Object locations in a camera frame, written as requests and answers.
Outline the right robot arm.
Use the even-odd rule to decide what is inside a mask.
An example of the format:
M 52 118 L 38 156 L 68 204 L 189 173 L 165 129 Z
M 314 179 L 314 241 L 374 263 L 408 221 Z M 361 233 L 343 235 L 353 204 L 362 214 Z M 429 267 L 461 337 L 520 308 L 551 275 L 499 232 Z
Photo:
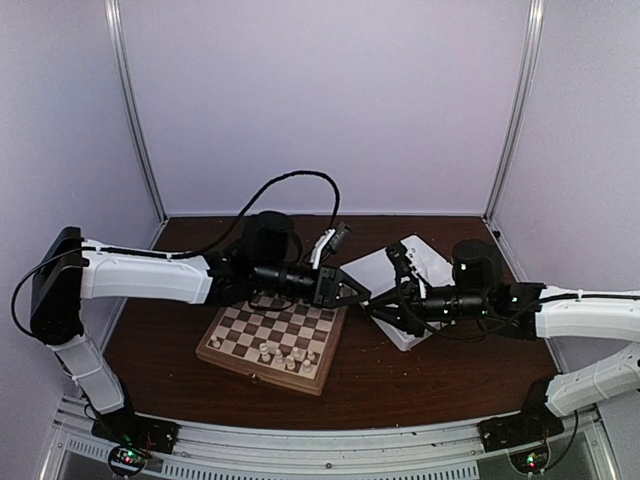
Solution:
M 535 340 L 585 337 L 625 340 L 620 352 L 530 388 L 529 403 L 513 419 L 519 440 L 535 440 L 551 424 L 589 404 L 639 386 L 639 294 L 593 292 L 536 282 L 507 283 L 496 246 L 471 239 L 452 249 L 452 282 L 435 286 L 429 267 L 440 259 L 422 248 L 394 242 L 363 259 L 369 279 L 387 277 L 391 285 L 371 298 L 367 312 L 415 337 L 431 334 L 472 341 L 491 334 Z M 447 332 L 456 322 L 474 321 L 478 332 Z

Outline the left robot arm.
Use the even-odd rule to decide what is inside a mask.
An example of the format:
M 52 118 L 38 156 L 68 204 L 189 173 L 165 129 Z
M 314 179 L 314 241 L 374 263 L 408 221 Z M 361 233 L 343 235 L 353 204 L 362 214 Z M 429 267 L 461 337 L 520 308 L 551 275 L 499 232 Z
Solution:
M 336 309 L 363 302 L 371 292 L 337 267 L 322 263 L 350 229 L 329 227 L 316 241 L 307 264 L 289 262 L 297 243 L 293 219 L 280 212 L 250 216 L 238 240 L 223 251 L 160 252 L 109 246 L 64 228 L 30 282 L 30 320 L 20 331 L 46 345 L 70 373 L 94 410 L 99 425 L 123 444 L 144 433 L 123 382 L 112 372 L 80 319 L 81 303 L 97 298 L 141 298 L 226 307 L 271 293 L 313 307 Z

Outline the white tall piece carried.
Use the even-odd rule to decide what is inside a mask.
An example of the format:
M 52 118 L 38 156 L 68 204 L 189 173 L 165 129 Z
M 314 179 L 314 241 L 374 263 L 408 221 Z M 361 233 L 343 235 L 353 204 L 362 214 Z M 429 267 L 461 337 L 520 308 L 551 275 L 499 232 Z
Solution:
M 269 364 L 271 360 L 271 355 L 269 351 L 269 347 L 266 343 L 261 343 L 259 345 L 260 358 L 261 361 L 265 364 Z

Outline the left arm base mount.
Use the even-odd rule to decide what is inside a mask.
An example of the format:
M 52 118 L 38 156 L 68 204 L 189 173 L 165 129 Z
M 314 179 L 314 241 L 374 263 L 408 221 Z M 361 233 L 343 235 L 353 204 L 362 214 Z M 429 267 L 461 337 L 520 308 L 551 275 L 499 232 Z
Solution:
M 94 413 L 92 434 L 141 452 L 171 454 L 179 432 L 178 424 L 137 414 L 129 393 L 123 392 L 122 408 L 107 414 Z

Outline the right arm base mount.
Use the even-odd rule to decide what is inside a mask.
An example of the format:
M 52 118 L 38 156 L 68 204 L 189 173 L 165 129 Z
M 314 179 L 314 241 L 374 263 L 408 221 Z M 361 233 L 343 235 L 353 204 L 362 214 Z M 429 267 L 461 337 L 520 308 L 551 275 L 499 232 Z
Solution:
M 561 418 L 546 407 L 546 391 L 552 379 L 548 376 L 533 382 L 518 413 L 477 424 L 486 452 L 543 441 L 564 432 Z

